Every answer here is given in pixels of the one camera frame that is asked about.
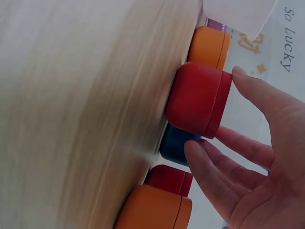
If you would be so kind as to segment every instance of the white surface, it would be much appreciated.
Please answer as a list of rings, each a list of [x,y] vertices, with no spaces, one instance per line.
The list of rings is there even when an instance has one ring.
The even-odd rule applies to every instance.
[[[205,15],[256,39],[277,0],[203,0]]]
[[[287,44],[285,40],[285,36],[287,36],[285,33],[286,28],[295,32],[294,34],[293,32],[287,31],[289,35],[292,35],[292,39],[289,40],[292,43],[288,43],[292,50],[290,46],[286,46],[288,51],[285,51],[285,45]],[[228,56],[226,71],[230,72],[235,65],[240,65],[249,73],[253,71],[252,73],[254,74],[252,76],[264,79],[277,88],[305,101],[305,77],[303,74],[303,64],[305,63],[304,28],[305,1],[279,0],[274,13],[262,31],[262,42],[260,41],[261,38],[256,42],[248,42],[243,36],[240,36],[239,32],[228,31],[232,34],[232,45]],[[284,53],[294,57],[290,57],[292,60],[290,72],[281,65],[281,61],[284,62],[284,65],[289,64],[288,58],[283,60]],[[260,74],[257,66],[262,64],[266,72]],[[265,118],[250,102],[241,97],[234,86],[232,86],[229,94],[222,125],[232,128],[248,137],[258,139],[266,144],[270,143],[269,126]],[[212,143],[219,147],[224,154],[243,166],[264,174],[266,173],[262,168],[244,160],[241,156],[224,147],[217,140],[213,140]],[[165,161],[162,158],[159,158],[157,163],[167,164],[178,169],[189,171],[187,167]],[[193,211],[188,229],[222,228],[224,221],[201,192],[196,181],[192,184],[189,197],[193,200]]]

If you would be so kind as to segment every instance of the background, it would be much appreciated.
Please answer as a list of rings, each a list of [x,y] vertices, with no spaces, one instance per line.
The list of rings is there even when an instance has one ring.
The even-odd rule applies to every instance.
[[[302,66],[305,63],[304,28],[305,1],[279,0],[256,41],[249,42],[243,34],[228,29],[232,42],[225,70],[231,72],[234,66],[239,65],[250,76],[261,78],[305,101],[305,78]],[[234,85],[229,94],[221,125],[270,144],[269,126],[265,118],[250,102],[241,97]],[[211,142],[241,165],[266,174],[264,169],[244,160],[217,140]],[[189,171],[189,168],[171,163],[161,157],[157,164],[166,164]],[[189,198],[193,200],[189,229],[223,228],[223,219],[201,192],[195,180]]]

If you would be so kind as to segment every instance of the blue block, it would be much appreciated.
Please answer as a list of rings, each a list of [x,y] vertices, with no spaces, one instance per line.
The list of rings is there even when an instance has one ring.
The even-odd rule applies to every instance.
[[[194,135],[168,124],[160,145],[162,157],[180,165],[188,166],[184,155],[184,144],[188,140],[199,140],[201,136]]]

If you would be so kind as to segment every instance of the table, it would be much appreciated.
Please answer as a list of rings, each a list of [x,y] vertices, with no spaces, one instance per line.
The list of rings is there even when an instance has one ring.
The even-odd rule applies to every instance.
[[[197,7],[1,2],[1,229],[112,228],[156,155]]]

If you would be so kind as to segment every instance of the toy block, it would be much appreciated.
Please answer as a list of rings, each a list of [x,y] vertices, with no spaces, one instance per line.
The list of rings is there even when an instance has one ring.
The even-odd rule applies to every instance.
[[[127,198],[115,229],[186,229],[192,211],[188,198],[149,185]]]
[[[187,197],[192,180],[193,176],[188,172],[167,165],[157,165],[149,171],[144,183],[176,195]]]
[[[230,91],[232,75],[189,62],[177,72],[167,106],[169,123],[210,139],[215,137]]]
[[[194,32],[187,61],[223,70],[230,43],[230,34],[206,26],[199,27]]]

